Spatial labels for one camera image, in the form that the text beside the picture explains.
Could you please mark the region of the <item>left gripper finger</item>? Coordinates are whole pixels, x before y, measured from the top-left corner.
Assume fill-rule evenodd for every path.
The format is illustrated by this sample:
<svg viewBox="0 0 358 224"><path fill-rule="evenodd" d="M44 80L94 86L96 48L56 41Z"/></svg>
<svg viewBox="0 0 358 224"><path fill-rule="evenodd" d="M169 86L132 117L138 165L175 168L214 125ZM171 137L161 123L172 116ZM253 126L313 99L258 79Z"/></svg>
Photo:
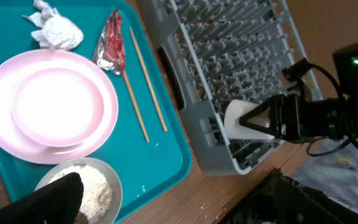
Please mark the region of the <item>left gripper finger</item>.
<svg viewBox="0 0 358 224"><path fill-rule="evenodd" d="M0 209L0 224L74 223L84 187L78 173L69 173Z"/></svg>

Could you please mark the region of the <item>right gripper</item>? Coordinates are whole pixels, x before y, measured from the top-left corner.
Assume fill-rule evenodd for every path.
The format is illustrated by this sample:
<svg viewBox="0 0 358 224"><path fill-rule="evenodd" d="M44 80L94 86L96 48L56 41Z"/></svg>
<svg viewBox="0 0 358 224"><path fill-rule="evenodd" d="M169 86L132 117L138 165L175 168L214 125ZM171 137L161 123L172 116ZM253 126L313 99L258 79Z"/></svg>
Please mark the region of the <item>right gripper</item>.
<svg viewBox="0 0 358 224"><path fill-rule="evenodd" d="M275 95L272 99L273 103L267 100L261 104L241 101L239 124L261 133L274 133L276 139L303 143L305 140L301 133L300 97L297 94Z"/></svg>

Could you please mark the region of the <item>rice food scraps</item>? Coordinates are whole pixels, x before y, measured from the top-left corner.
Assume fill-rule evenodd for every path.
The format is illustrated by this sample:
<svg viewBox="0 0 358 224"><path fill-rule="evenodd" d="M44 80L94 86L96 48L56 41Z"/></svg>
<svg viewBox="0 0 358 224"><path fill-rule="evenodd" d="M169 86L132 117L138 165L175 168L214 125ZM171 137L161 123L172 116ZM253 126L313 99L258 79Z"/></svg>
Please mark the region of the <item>rice food scraps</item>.
<svg viewBox="0 0 358 224"><path fill-rule="evenodd" d="M80 175L84 186L80 213L87 217L88 223L96 223L105 215L112 199L113 189L105 176L89 165L70 166L63 169L57 172L49 183L72 172Z"/></svg>

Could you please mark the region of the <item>grey bowl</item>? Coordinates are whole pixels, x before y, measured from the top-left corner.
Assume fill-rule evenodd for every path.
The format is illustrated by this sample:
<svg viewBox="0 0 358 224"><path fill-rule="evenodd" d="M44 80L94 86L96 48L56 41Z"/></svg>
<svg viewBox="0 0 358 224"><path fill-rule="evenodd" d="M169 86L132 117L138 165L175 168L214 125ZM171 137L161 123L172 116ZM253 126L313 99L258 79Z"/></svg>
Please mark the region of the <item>grey bowl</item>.
<svg viewBox="0 0 358 224"><path fill-rule="evenodd" d="M80 159L73 159L70 161L66 161L62 164L59 164L54 168L52 168L49 172L47 172L47 174L44 175L41 181L37 184L36 189L38 190L44 187L45 185L50 184L49 181L57 172L60 172L61 170L66 169L70 166L77 166L77 165L89 165L99 170L100 173L102 173L105 176L106 180L108 181L108 183L113 189L112 199L108 209L106 210L105 215L102 216L96 223L105 223L105 224L114 223L121 209L121 205L123 201L123 189L122 189L121 181L116 171L110 165L103 162L102 160L85 157ZM80 213L80 218L81 218L81 222L84 221L88 222L87 217L82 213Z"/></svg>

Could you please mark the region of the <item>small pink plate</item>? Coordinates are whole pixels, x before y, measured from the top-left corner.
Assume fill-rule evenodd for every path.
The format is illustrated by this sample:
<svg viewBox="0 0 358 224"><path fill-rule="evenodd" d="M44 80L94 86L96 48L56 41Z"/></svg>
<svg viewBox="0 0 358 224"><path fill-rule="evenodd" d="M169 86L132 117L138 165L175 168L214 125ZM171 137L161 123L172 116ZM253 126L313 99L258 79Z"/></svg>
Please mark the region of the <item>small pink plate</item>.
<svg viewBox="0 0 358 224"><path fill-rule="evenodd" d="M97 83L68 68L48 68L17 87L12 116L19 129L37 143L73 146L102 123L104 100Z"/></svg>

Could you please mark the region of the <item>wooden chopstick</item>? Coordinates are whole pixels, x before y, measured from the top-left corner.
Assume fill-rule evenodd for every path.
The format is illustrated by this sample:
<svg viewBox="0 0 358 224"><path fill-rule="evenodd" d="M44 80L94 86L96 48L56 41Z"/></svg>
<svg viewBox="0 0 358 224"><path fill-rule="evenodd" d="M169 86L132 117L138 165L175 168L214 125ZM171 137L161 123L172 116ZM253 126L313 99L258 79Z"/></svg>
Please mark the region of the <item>wooden chopstick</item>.
<svg viewBox="0 0 358 224"><path fill-rule="evenodd" d="M153 84L152 84L151 79L150 79L150 77L149 77L149 73L148 73L147 67L146 67L146 65L145 65L145 62L144 62L144 58L143 58L143 56L142 56L142 53L141 53L141 51L140 51L140 48L139 48L137 39L136 39L136 37L135 37L135 35L134 35L134 32L133 32L133 30L132 30L132 27L129 27L129 32L130 32L132 42L133 42L133 44L134 44L134 47L135 47L137 56L138 56L138 58L139 58L139 62L140 62L140 64L141 64L141 67L142 67L142 70L143 70L143 73L144 73L145 81L147 82L147 86L148 86L148 88L149 88L150 95L151 95L151 97L152 97L152 100L153 100L153 103L154 103L156 112L157 112L157 114L158 114L158 118L159 118L160 123L161 123L161 125L162 125L162 129L163 129L164 132L167 132L167 131L168 131L167 125L166 125L166 122L165 122L165 119L164 119L162 110L161 110L161 108L160 108L160 105L159 105L157 96L156 96L156 94L155 94L155 90L154 90Z"/></svg>
<svg viewBox="0 0 358 224"><path fill-rule="evenodd" d="M145 141L146 141L146 143L149 143L150 142L149 135L147 133L144 121L142 119L142 115L141 115L140 110L139 110L139 106L137 104L137 100L135 98L135 94L134 94L133 89L132 89L132 85L130 83L130 80L129 80L129 77L128 77L126 71L124 71L123 77L124 77L124 81L125 81L127 90L129 92L129 96L131 98L131 101L132 101L132 104L133 104L133 107L134 107L134 110L135 110L135 113L136 113L137 119L139 121L139 125L141 127L142 132L143 132Z"/></svg>

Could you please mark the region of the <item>red foil snack wrapper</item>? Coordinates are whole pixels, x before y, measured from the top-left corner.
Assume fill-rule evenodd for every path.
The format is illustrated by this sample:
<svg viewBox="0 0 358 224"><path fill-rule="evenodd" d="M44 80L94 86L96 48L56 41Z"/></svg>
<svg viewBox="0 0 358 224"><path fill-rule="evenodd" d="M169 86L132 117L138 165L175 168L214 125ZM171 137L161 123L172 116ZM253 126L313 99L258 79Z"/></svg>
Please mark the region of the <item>red foil snack wrapper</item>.
<svg viewBox="0 0 358 224"><path fill-rule="evenodd" d="M108 17L92 58L99 68L115 75L123 75L126 66L122 23L123 19L119 14L119 8L117 8Z"/></svg>

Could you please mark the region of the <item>white napkin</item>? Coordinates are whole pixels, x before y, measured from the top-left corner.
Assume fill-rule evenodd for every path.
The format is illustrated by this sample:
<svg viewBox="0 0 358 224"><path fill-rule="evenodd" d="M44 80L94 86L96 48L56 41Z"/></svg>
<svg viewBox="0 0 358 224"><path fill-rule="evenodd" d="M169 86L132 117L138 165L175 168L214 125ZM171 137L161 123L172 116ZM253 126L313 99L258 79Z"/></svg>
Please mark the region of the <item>white napkin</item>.
<svg viewBox="0 0 358 224"><path fill-rule="evenodd" d="M82 30L71 20L62 16L56 7L43 0L33 0L37 12L22 17L31 21L38 29L30 33L40 48L71 50L81 44L84 38Z"/></svg>

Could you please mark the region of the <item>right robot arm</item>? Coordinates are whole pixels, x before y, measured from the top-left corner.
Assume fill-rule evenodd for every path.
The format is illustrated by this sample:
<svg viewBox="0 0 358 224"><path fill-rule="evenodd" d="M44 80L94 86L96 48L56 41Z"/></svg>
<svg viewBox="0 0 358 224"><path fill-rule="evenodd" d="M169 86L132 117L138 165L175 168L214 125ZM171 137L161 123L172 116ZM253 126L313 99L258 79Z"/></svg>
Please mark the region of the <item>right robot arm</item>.
<svg viewBox="0 0 358 224"><path fill-rule="evenodd" d="M237 118L237 123L276 139L292 143L310 142L316 137L342 139L358 137L358 43L333 53L337 78L319 65L302 59L282 70L287 80L296 81L299 93L274 95ZM315 69L332 83L337 98L306 99L302 77Z"/></svg>

